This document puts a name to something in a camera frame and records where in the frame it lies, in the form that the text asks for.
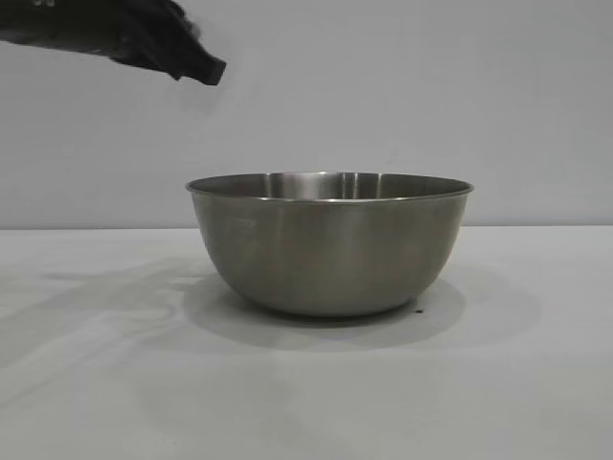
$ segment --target white tabletop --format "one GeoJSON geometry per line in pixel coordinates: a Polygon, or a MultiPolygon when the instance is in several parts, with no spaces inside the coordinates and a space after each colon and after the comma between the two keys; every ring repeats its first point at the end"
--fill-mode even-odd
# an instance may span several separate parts
{"type": "Polygon", "coordinates": [[[246,309],[196,230],[0,233],[0,458],[613,458],[613,227],[463,229],[417,309],[246,309]]]}

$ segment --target metal bowl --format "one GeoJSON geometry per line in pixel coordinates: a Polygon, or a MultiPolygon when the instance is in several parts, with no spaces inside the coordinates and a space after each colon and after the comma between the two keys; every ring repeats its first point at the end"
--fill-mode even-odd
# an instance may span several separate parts
{"type": "Polygon", "coordinates": [[[276,311],[340,317],[399,307],[439,276],[472,186],[362,172],[227,175],[188,184],[225,282],[276,311]]]}

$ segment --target white backdrop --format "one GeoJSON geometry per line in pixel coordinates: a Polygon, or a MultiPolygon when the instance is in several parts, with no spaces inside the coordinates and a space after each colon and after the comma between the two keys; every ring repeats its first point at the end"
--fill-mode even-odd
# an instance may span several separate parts
{"type": "Polygon", "coordinates": [[[220,87],[0,46],[0,226],[194,225],[268,171],[473,182],[471,224],[613,223],[611,0],[183,0],[220,87]]]}

